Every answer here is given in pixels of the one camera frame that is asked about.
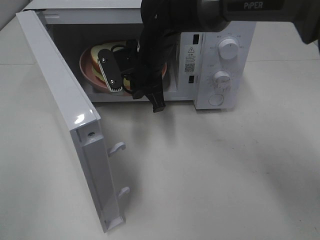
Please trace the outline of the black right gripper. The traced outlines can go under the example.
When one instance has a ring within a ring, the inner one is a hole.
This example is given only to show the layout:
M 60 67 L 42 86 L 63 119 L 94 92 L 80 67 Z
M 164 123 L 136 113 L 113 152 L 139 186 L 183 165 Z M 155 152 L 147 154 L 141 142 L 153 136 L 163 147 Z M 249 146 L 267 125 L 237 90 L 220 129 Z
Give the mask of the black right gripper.
M 141 56 L 142 51 L 137 47 L 131 52 L 133 70 L 130 79 L 134 82 L 131 96 L 134 100 L 147 97 L 152 103 L 153 113 L 162 112 L 165 107 L 163 76 L 165 75 L 165 60 L 155 53 Z

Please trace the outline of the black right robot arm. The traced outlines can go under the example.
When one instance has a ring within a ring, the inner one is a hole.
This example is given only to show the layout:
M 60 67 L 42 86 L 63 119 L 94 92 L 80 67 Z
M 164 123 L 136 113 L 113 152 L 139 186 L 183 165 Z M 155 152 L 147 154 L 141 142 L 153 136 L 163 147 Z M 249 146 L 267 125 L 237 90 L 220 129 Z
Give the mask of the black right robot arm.
M 217 33 L 233 21 L 290 22 L 303 43 L 320 39 L 318 0 L 143 0 L 140 15 L 143 30 L 129 44 L 136 47 L 134 99 L 163 94 L 161 71 L 181 33 Z

